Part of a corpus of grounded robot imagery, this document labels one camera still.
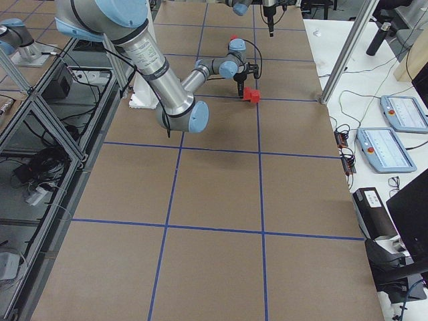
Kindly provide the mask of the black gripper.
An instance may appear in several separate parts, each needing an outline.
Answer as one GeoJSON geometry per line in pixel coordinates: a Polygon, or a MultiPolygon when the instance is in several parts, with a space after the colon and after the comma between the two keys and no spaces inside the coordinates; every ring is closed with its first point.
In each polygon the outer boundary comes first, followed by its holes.
{"type": "Polygon", "coordinates": [[[233,79],[237,82],[237,95],[240,98],[242,98],[245,81],[247,79],[247,74],[245,72],[235,74],[233,79]]]}
{"type": "Polygon", "coordinates": [[[274,16],[276,14],[276,6],[262,6],[263,16],[268,26],[269,36],[274,36],[274,16]]]}

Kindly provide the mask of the second robot base grey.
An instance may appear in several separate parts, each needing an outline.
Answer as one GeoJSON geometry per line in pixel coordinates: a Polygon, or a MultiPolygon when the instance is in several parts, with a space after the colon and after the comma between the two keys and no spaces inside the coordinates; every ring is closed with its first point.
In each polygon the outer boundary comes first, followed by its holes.
{"type": "Polygon", "coordinates": [[[1,49],[15,65],[23,67],[41,67],[57,54],[53,47],[36,42],[18,18],[1,21],[1,49]]]}

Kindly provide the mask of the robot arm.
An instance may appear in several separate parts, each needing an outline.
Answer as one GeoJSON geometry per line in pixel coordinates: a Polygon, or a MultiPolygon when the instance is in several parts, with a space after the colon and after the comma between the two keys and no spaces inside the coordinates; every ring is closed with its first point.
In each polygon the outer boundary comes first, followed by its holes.
{"type": "Polygon", "coordinates": [[[222,58],[204,58],[180,80],[149,33],[146,1],[56,1],[59,32],[86,41],[109,39],[121,47],[157,95],[158,123],[167,130],[200,133],[209,120],[209,108],[194,93],[212,75],[232,79],[248,69],[242,39],[229,42],[222,58]]]}
{"type": "Polygon", "coordinates": [[[258,5],[261,19],[267,25],[270,37],[274,36],[274,26],[276,23],[280,22],[288,7],[288,1],[280,0],[224,0],[219,2],[232,8],[233,12],[238,16],[244,16],[251,5],[258,5]],[[282,15],[277,21],[274,21],[278,7],[282,8],[282,15]]]}

